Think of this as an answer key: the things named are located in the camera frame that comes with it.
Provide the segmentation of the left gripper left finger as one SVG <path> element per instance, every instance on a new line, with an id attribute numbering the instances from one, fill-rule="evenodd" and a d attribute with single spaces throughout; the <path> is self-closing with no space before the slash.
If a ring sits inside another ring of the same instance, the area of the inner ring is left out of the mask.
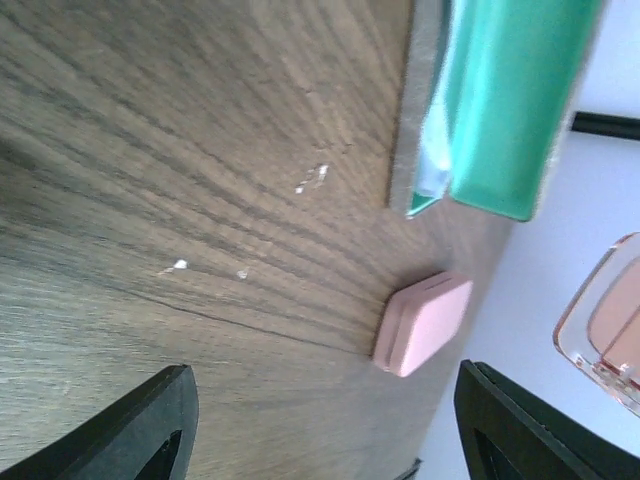
<path id="1" fill-rule="evenodd" d="M 192 368 L 171 365 L 1 477 L 184 479 L 198 418 Z"/>

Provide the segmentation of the blue cleaning cloth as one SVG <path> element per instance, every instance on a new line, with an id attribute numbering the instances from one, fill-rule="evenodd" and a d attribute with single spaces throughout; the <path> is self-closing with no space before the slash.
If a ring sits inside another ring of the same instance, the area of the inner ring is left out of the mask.
<path id="1" fill-rule="evenodd" d="M 407 212 L 409 218 L 439 202 L 445 196 L 451 179 L 451 138 L 445 97 L 450 37 L 450 30 L 442 32 L 438 44 L 432 94 L 420 130 L 414 186 Z"/>

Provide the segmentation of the pink glasses case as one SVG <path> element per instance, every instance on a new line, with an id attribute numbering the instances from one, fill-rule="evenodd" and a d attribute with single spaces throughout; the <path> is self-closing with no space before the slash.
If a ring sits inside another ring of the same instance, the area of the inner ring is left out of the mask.
<path id="1" fill-rule="evenodd" d="M 458 332 L 473 281 L 444 271 L 394 293 L 387 303 L 372 360 L 383 371 L 406 378 Z"/>

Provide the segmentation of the orange sunglasses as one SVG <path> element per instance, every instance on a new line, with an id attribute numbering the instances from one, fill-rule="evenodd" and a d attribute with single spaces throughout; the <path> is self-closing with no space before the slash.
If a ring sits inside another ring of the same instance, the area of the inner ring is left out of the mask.
<path id="1" fill-rule="evenodd" d="M 560 354 L 639 413 L 639 234 L 610 247 L 569 302 L 553 333 Z"/>

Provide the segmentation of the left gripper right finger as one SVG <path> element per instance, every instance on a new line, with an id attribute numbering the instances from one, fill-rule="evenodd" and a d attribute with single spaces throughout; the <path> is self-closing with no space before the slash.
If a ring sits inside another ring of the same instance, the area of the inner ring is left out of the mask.
<path id="1" fill-rule="evenodd" d="M 486 363 L 460 363 L 455 415 L 472 479 L 637 479 L 639 458 Z"/>

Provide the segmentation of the grey glasses case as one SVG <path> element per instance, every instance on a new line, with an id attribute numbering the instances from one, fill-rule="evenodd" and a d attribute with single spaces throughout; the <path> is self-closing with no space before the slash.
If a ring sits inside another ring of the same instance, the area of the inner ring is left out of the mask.
<path id="1" fill-rule="evenodd" d="M 389 208 L 409 218 L 438 44 L 450 30 L 445 97 L 452 173 L 442 199 L 532 220 L 606 7 L 603 1 L 413 2 Z"/>

